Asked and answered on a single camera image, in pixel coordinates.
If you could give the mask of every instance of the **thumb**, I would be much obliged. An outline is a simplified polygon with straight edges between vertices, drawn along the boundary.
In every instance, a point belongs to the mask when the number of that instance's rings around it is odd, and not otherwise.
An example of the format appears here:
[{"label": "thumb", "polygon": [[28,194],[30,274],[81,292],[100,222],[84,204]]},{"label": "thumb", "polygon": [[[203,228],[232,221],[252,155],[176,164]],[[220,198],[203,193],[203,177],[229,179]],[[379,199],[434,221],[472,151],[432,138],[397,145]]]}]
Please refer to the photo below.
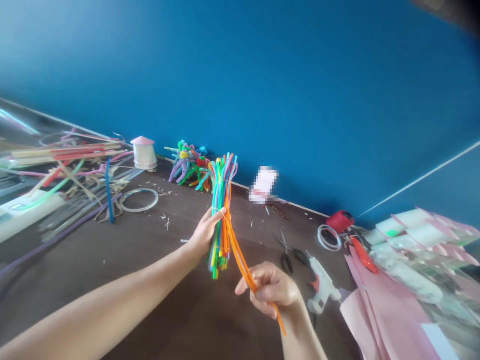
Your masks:
[{"label": "thumb", "polygon": [[210,219],[208,219],[208,225],[216,225],[220,220],[222,220],[226,212],[227,209],[225,207],[222,207],[219,212],[217,212]]}]

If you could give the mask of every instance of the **black scissors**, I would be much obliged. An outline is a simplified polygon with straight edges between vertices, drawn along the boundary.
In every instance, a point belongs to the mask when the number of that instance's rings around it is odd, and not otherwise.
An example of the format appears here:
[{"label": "black scissors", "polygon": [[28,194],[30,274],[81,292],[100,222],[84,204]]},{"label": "black scissors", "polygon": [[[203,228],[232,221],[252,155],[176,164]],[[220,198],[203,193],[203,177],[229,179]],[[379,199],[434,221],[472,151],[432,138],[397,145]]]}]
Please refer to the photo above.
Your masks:
[{"label": "black scissors", "polygon": [[301,250],[289,248],[287,245],[287,241],[285,240],[284,231],[281,228],[280,228],[280,232],[281,232],[281,240],[279,240],[276,236],[275,236],[275,239],[277,239],[280,242],[280,244],[282,244],[283,247],[285,248],[285,253],[281,256],[281,259],[280,259],[281,268],[288,275],[292,275],[294,273],[294,268],[292,266],[292,260],[290,260],[289,251],[293,254],[295,259],[297,259],[299,262],[301,262],[305,266],[309,264],[309,258]]}]

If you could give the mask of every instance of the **red thread spool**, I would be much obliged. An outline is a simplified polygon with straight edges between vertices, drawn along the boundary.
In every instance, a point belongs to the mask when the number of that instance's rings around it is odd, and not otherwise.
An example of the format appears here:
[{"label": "red thread spool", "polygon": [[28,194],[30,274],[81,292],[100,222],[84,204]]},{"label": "red thread spool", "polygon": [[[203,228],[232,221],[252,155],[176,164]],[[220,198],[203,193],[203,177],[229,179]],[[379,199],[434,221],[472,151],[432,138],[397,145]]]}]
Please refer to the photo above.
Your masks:
[{"label": "red thread spool", "polygon": [[349,212],[340,210],[330,216],[326,220],[326,224],[334,229],[337,234],[341,234],[355,224],[355,219]]}]

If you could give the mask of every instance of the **red handle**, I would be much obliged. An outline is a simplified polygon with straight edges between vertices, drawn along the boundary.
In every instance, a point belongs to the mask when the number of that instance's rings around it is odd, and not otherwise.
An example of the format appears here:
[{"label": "red handle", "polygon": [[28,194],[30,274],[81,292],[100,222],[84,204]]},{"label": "red handle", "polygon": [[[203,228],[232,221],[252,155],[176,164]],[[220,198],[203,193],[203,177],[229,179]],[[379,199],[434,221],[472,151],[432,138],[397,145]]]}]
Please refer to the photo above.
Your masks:
[{"label": "red handle", "polygon": [[374,262],[372,261],[369,254],[367,253],[367,250],[365,250],[365,248],[362,246],[362,244],[357,239],[357,237],[350,236],[350,240],[353,243],[353,246],[355,247],[355,250],[358,253],[358,256],[360,257],[361,263],[372,273],[378,274],[379,269],[375,266]]}]

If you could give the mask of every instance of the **white glue gun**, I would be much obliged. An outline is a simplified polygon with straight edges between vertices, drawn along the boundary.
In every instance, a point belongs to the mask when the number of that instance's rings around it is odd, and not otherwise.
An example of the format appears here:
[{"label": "white glue gun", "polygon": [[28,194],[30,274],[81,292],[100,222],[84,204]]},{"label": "white glue gun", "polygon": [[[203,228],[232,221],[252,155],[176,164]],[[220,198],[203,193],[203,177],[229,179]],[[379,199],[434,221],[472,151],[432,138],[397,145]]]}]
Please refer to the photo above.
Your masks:
[{"label": "white glue gun", "polygon": [[319,261],[312,257],[308,251],[306,253],[310,257],[310,267],[316,275],[315,282],[311,283],[316,294],[313,298],[308,300],[307,306],[308,310],[312,313],[321,315],[324,312],[325,305],[327,305],[329,298],[331,297],[334,301],[340,301],[342,299],[342,294],[340,294],[340,291],[335,288],[332,279]]}]

